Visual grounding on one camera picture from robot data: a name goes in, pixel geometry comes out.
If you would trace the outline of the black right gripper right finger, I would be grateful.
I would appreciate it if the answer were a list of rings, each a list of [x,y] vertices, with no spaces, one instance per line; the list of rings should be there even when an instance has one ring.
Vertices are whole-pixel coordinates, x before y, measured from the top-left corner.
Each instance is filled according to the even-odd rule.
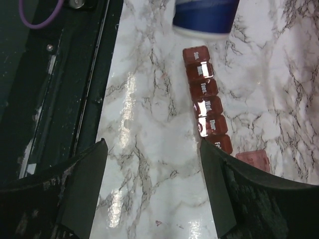
[[[317,185],[264,172],[206,140],[200,157],[218,238],[318,238]]]

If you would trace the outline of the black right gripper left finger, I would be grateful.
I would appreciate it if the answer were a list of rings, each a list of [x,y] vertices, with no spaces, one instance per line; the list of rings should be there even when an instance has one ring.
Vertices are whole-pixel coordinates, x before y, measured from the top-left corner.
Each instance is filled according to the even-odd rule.
[[[104,139],[0,189],[2,239],[88,239],[107,161]]]

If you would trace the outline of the white pill bottle blue label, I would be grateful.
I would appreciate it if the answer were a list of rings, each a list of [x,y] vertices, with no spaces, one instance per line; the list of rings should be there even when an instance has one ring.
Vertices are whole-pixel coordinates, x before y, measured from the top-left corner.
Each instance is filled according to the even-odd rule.
[[[199,39],[225,39],[231,32],[239,0],[176,0],[172,28]]]

